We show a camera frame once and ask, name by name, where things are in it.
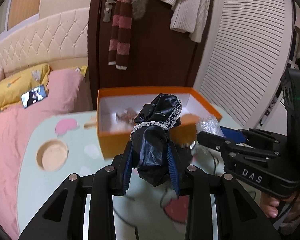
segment yellow pillow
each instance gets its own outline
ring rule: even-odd
[[[21,102],[21,95],[29,90],[39,85],[46,87],[49,73],[50,66],[40,64],[2,80],[0,82],[0,112],[10,105]]]
[[[85,77],[87,69],[88,69],[88,66],[73,67],[72,69],[74,69],[75,71],[79,72],[82,76]]]

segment door handle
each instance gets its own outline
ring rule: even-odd
[[[112,4],[116,3],[114,0],[106,0],[105,4],[105,11],[103,14],[103,22],[107,23],[111,20],[111,10],[112,10]]]

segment smartphone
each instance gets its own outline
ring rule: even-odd
[[[28,106],[33,105],[34,103],[39,102],[46,97],[47,93],[44,85],[31,89],[21,96],[23,108],[27,108]]]

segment open shoebox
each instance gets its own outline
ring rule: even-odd
[[[116,125],[116,113],[132,108],[139,113],[145,104],[151,103],[158,94],[173,94],[182,101],[181,125],[170,129],[170,138],[176,144],[191,143],[196,140],[195,123],[200,117],[214,115],[218,121],[221,114],[190,87],[121,87],[99,89],[97,99],[97,136],[103,157],[112,158],[122,154],[131,130],[112,131]]]

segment striped scarf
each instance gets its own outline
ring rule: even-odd
[[[109,65],[126,70],[129,61],[131,39],[132,5],[131,0],[117,0],[111,28]]]

